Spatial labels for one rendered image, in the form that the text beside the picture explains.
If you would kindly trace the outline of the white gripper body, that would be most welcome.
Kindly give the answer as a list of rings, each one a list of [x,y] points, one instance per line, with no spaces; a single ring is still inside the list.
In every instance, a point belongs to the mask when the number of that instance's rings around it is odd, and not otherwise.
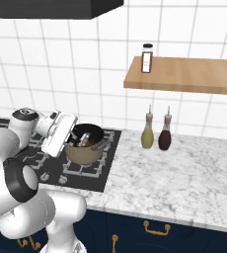
[[[41,151],[51,157],[58,157],[77,121],[76,116],[59,112],[41,145]]]

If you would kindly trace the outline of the grey spatula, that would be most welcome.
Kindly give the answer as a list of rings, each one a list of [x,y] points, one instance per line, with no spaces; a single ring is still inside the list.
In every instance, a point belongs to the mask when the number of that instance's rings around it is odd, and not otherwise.
[[[86,142],[89,140],[90,134],[88,132],[85,132],[80,139],[80,142],[78,143],[79,147],[86,147]]]

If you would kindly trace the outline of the tan cooking pot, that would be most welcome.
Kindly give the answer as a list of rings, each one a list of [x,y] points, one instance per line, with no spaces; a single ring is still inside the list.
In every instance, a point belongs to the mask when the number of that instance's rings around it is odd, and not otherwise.
[[[90,134],[89,140],[95,144],[90,147],[79,147],[78,143],[85,132]],[[109,143],[110,141],[105,138],[105,133],[101,127],[93,124],[79,124],[73,128],[64,150],[71,162],[78,165],[89,165],[102,157],[103,149]]]

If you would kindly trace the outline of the black gas hob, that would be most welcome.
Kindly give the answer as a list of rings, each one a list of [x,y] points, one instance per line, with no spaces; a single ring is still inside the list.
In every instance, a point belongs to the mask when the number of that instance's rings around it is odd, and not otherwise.
[[[43,153],[40,148],[43,137],[36,132],[33,133],[29,146],[17,158],[32,166],[38,175],[38,181],[45,187],[66,187],[102,193],[121,136],[121,131],[117,129],[105,128],[104,132],[105,138],[110,143],[103,149],[102,157],[91,165],[78,165],[71,162],[66,157],[65,151],[62,151],[58,158],[52,158]],[[49,174],[49,179],[46,182],[40,179],[40,175],[44,172]],[[61,175],[65,175],[68,179],[65,185],[58,182]]]

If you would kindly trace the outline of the yellow oil bottle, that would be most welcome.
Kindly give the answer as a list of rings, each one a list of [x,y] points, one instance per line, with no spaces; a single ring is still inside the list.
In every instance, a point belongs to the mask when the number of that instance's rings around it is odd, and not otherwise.
[[[153,114],[151,111],[149,111],[146,114],[145,120],[146,120],[146,123],[145,123],[145,128],[141,135],[141,144],[143,148],[150,149],[154,142],[154,133],[152,129]]]

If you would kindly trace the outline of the dark vinegar bottle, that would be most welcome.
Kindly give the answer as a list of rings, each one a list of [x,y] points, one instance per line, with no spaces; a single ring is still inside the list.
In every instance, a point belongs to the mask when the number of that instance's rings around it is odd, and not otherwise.
[[[172,119],[172,115],[170,114],[170,112],[167,112],[167,114],[164,116],[163,129],[158,138],[159,148],[163,151],[168,150],[172,142],[171,131],[170,131],[171,119]]]

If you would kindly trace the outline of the navy cupboard door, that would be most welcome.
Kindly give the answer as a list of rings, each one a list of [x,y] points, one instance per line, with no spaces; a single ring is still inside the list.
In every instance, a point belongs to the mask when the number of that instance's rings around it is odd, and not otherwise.
[[[113,234],[118,236],[115,252],[127,253],[126,247],[130,239],[119,214],[87,210],[82,220],[74,224],[74,229],[87,253],[112,253]]]

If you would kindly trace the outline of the spice jar with black lid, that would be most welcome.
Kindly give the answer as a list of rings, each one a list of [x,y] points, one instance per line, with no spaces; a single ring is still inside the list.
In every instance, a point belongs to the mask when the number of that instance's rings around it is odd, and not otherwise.
[[[145,43],[142,48],[141,72],[150,73],[152,68],[153,44]]]

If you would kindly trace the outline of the black range hood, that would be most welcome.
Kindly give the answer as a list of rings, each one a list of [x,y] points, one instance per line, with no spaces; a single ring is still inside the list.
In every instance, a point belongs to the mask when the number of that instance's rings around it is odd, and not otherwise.
[[[124,0],[0,0],[2,19],[91,20]]]

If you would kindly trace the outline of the navy drawer front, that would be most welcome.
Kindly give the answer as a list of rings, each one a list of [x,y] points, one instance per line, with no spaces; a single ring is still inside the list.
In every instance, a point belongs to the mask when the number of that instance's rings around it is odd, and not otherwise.
[[[140,253],[227,253],[227,232],[137,217],[127,224]]]

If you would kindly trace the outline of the wooden wall shelf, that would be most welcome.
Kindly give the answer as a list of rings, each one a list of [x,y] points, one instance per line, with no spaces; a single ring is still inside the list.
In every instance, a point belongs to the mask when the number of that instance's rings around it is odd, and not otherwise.
[[[124,88],[227,95],[227,59],[154,57],[150,73],[135,56]]]

